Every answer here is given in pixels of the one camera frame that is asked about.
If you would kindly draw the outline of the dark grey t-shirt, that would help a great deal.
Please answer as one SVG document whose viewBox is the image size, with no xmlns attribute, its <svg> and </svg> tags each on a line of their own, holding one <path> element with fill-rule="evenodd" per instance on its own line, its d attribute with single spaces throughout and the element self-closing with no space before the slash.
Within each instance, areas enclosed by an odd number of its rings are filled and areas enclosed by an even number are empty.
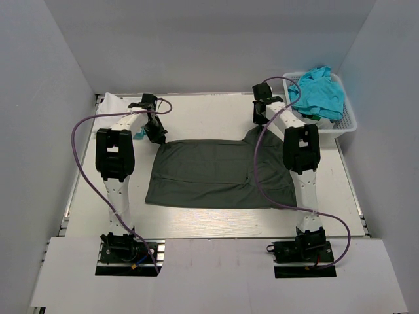
<svg viewBox="0 0 419 314">
<path fill-rule="evenodd" d="M 145 202 L 200 209 L 260 209 L 296 206 L 295 188 L 283 164 L 282 140 L 266 131 L 253 157 L 262 127 L 242 140 L 178 140 L 158 149 Z"/>
</svg>

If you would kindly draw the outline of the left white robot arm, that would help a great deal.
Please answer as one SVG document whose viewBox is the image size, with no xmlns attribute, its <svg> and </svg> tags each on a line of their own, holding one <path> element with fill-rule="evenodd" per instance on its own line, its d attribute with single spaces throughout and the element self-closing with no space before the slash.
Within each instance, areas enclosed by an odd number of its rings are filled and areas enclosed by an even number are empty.
<svg viewBox="0 0 419 314">
<path fill-rule="evenodd" d="M 118 114 L 112 126 L 96 131 L 96 170 L 103 180 L 109 206 L 110 234 L 133 236 L 143 241 L 135 231 L 130 213 L 130 176 L 136 165 L 134 136 L 142 129 L 152 143 L 163 144 L 167 131 L 162 126 L 161 113 L 155 109 L 131 108 Z"/>
</svg>

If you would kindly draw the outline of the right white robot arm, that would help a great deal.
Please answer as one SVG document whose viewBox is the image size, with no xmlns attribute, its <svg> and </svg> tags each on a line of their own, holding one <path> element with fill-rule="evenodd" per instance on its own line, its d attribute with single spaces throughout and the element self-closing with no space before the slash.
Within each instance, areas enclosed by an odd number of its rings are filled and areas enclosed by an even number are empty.
<svg viewBox="0 0 419 314">
<path fill-rule="evenodd" d="M 267 127 L 274 124 L 284 135 L 283 164 L 293 180 L 297 207 L 302 209 L 302 217 L 296 226 L 295 251 L 300 259 L 312 260 L 326 244 L 316 194 L 316 171 L 320 161 L 318 128 L 305 124 L 282 103 L 267 105 L 262 101 L 253 102 L 253 122 L 264 125 L 253 157 L 256 181 L 257 155 Z"/>
</svg>

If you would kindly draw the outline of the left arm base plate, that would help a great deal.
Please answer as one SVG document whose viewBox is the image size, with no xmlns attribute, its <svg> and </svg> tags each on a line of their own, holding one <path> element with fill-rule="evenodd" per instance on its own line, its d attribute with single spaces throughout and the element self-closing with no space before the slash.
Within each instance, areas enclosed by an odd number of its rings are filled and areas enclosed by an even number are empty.
<svg viewBox="0 0 419 314">
<path fill-rule="evenodd" d="M 101 235 L 101 245 L 95 276 L 156 277 L 155 264 L 161 270 L 164 261 L 164 241 L 148 241 L 150 251 L 142 241 L 131 237 L 110 239 Z"/>
</svg>

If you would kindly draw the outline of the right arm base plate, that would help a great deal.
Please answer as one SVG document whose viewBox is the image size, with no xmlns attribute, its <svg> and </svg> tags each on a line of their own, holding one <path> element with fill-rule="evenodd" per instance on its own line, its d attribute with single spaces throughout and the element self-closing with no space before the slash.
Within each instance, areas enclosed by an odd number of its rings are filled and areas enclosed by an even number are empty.
<svg viewBox="0 0 419 314">
<path fill-rule="evenodd" d="M 276 241 L 266 247 L 274 257 L 276 279 L 334 278 L 335 266 L 322 268 L 335 261 L 329 241 L 323 247 L 307 251 L 297 247 L 296 241 Z"/>
</svg>

